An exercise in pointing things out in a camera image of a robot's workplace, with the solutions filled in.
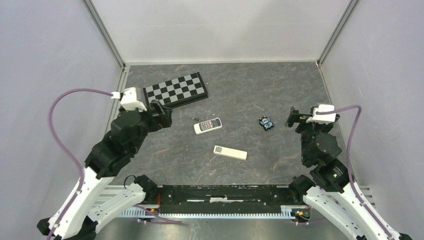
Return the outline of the white remote with buttons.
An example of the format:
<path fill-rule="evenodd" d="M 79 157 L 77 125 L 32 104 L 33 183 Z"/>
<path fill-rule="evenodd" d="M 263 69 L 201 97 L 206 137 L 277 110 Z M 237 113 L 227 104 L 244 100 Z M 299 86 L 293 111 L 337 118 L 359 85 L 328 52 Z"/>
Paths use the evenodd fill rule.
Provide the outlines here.
<path fill-rule="evenodd" d="M 223 127 L 222 121 L 219 117 L 202 121 L 193 125 L 194 132 L 196 135 L 208 133 L 214 130 L 218 130 Z"/>

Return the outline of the slim white remote control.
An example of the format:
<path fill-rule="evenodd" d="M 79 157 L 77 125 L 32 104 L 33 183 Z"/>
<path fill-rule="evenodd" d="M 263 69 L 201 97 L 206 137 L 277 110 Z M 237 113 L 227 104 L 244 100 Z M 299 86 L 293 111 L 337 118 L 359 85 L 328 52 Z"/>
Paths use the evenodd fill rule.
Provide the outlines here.
<path fill-rule="evenodd" d="M 229 157 L 229 158 L 243 160 L 243 161 L 245 161 L 248 156 L 248 153 L 246 151 L 218 146 L 218 145 L 214 146 L 213 153 L 218 156 L 224 156 L 224 157 Z"/>

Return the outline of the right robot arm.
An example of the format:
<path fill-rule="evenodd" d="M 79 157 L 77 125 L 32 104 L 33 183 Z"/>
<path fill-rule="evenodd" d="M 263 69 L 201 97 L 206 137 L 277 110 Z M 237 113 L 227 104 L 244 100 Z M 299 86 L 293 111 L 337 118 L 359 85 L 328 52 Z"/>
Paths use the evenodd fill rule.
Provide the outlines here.
<path fill-rule="evenodd" d="M 300 113 L 291 107 L 285 126 L 297 124 L 301 135 L 301 162 L 311 168 L 311 177 L 301 175 L 289 185 L 289 199 L 305 203 L 317 210 L 350 240 L 409 240 L 411 237 L 391 227 L 372 206 L 355 180 L 350 162 L 342 163 L 342 149 L 329 132 L 340 113 L 357 109 L 346 145 L 350 159 L 353 134 L 362 108 L 350 105 L 336 109 L 334 105 L 319 104 L 310 113 Z"/>

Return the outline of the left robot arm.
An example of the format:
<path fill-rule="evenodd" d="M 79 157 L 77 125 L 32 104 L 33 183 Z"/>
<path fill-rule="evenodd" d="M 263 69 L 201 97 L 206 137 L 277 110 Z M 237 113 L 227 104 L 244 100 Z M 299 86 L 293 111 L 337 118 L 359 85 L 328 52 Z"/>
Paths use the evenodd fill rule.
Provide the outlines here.
<path fill-rule="evenodd" d="M 172 125 L 172 112 L 158 100 L 148 111 L 121 110 L 112 121 L 110 131 L 93 146 L 85 160 L 84 179 L 78 180 L 62 207 L 50 218 L 41 219 L 37 228 L 44 236 L 56 240 L 93 240 L 111 220 L 125 209 L 141 203 L 153 203 L 157 198 L 154 183 L 145 175 L 128 189 L 93 208 L 104 188 L 130 163 L 141 148 L 148 133 Z"/>

